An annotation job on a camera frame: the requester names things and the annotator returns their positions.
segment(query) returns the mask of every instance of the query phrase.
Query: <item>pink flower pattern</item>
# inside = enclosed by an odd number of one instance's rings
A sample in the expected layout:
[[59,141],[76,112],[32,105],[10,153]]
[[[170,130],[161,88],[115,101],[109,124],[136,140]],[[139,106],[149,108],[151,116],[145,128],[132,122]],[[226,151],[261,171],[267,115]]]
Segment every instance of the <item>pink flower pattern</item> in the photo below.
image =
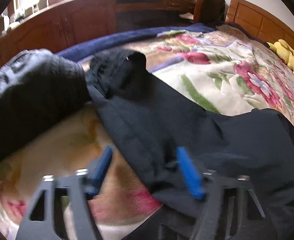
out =
[[200,52],[177,53],[177,56],[185,58],[188,62],[200,65],[210,64],[206,54]]
[[187,34],[181,34],[177,35],[176,38],[180,41],[183,41],[188,44],[200,44],[200,41],[195,39],[194,37],[187,35]]
[[283,93],[290,98],[292,102],[294,102],[294,94],[283,84],[283,82],[280,80],[279,76],[277,74],[273,73],[275,79],[277,80],[278,84],[280,85],[281,89],[283,90]]
[[244,78],[247,86],[256,94],[260,94],[269,104],[269,106],[275,108],[277,105],[281,107],[280,96],[274,91],[274,89],[268,84],[266,79],[255,73],[252,66],[246,61],[242,61],[240,64],[235,65],[235,71],[241,77]]
[[18,204],[8,201],[8,205],[10,206],[13,214],[23,216],[26,212],[26,203],[23,200],[19,200]]
[[274,68],[276,68],[277,71],[279,71],[282,75],[286,75],[285,72],[284,72],[280,67],[278,67],[277,65],[272,64],[272,66],[273,66]]
[[170,46],[158,46],[156,47],[157,50],[165,50],[165,51],[172,51],[172,47]]

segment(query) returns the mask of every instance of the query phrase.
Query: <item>black fabric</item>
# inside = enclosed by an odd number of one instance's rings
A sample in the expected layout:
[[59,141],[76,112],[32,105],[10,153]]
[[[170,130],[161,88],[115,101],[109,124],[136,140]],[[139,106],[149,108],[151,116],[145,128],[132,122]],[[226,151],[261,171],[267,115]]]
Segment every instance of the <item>black fabric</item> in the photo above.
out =
[[144,55],[98,53],[86,73],[89,94],[116,146],[159,201],[197,217],[175,157],[188,149],[221,175],[250,176],[258,198],[285,239],[294,228],[294,127],[278,111],[234,117],[211,113],[149,74]]
[[12,58],[0,69],[0,161],[89,99],[75,62],[48,50]]
[[194,229],[195,221],[194,218],[164,205],[122,240],[157,240],[162,226],[188,239]]
[[208,24],[216,21],[225,21],[225,0],[203,0],[197,22]]

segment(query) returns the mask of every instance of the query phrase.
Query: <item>screw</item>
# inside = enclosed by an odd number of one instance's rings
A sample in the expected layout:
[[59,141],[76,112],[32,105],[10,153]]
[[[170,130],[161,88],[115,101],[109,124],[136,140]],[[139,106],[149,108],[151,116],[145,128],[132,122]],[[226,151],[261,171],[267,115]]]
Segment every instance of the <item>screw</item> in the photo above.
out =
[[76,171],[76,176],[86,175],[87,174],[87,171],[88,171],[88,169],[77,170]]
[[43,176],[43,181],[45,181],[45,182],[53,181],[53,180],[54,180],[53,175]]
[[250,180],[250,177],[247,176],[247,175],[240,175],[240,176],[238,177],[238,180],[249,181],[249,180]]
[[214,170],[208,170],[207,172],[204,172],[203,174],[204,175],[213,175],[214,173],[215,173],[216,171],[214,171]]

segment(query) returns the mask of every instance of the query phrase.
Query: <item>black jacket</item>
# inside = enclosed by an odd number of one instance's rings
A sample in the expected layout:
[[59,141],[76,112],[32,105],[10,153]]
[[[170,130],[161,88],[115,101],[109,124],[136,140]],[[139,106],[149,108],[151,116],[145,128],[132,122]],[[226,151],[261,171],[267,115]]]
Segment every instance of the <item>black jacket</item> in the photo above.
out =
[[50,51],[23,51],[0,69],[0,161],[88,101],[84,71]]

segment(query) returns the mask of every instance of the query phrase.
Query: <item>wooden headboard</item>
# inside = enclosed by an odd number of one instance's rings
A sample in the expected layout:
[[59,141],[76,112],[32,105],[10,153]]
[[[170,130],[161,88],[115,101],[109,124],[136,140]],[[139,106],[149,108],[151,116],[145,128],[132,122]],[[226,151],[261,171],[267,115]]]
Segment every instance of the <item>wooden headboard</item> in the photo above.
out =
[[294,31],[277,17],[245,0],[231,0],[226,22],[241,25],[255,38],[274,43],[285,40],[294,49]]

